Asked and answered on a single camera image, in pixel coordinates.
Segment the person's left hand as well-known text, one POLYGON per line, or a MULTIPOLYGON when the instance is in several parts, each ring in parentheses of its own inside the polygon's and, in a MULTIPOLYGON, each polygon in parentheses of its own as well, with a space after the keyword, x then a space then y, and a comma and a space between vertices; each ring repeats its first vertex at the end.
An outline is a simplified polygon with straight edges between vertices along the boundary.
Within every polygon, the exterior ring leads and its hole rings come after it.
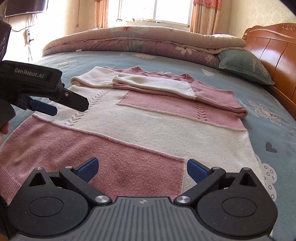
POLYGON ((4 135, 7 135, 8 132, 9 132, 9 122, 5 123, 1 127, 1 131, 0 131, 0 145, 2 145, 4 143, 4 135))

